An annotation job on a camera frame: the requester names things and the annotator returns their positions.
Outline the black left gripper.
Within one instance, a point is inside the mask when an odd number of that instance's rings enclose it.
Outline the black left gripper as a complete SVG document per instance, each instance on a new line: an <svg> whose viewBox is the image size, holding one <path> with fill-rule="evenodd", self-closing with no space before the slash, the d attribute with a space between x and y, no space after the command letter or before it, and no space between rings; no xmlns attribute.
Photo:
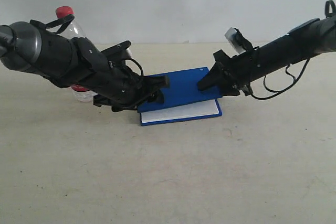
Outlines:
<svg viewBox="0 0 336 224"><path fill-rule="evenodd" d="M130 46L131 42L126 40L101 52L106 56L110 70L106 84L94 96L93 105L110 106L113 112L119 112L136 110L144 102L164 103L162 91L146 91L145 84L168 88L168 76L144 76L142 66L132 57Z"/></svg>

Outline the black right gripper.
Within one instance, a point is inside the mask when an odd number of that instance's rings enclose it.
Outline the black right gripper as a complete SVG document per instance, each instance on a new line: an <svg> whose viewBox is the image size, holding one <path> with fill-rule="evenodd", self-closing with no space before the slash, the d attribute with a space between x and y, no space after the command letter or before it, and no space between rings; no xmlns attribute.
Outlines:
<svg viewBox="0 0 336 224"><path fill-rule="evenodd" d="M215 67L197 83L200 91L216 87L222 96L245 96L253 94L250 87L251 68L259 50L249 50L230 58L223 50L214 53Z"/></svg>

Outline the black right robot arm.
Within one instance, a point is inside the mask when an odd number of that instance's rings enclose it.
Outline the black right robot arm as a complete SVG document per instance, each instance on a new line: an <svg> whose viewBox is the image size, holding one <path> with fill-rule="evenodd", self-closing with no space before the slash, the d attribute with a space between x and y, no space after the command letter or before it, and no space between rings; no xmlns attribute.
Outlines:
<svg viewBox="0 0 336 224"><path fill-rule="evenodd" d="M250 84L283 67L335 51L335 16L312 19L286 35L261 47L254 47L237 28L225 37L237 55L222 50L214 53L215 63L197 84L200 91L218 87L221 96L253 93Z"/></svg>

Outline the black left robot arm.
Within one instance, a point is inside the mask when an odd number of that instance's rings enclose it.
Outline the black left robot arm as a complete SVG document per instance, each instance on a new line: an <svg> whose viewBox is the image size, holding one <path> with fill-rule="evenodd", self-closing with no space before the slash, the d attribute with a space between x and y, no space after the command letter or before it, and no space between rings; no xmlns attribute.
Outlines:
<svg viewBox="0 0 336 224"><path fill-rule="evenodd" d="M65 38L36 20L1 26L1 63L9 70L36 74L59 88L79 85L95 93L93 105L113 112L136 110L146 102L164 103L166 76L145 76L127 66L137 63L126 40L100 51L85 37Z"/></svg>

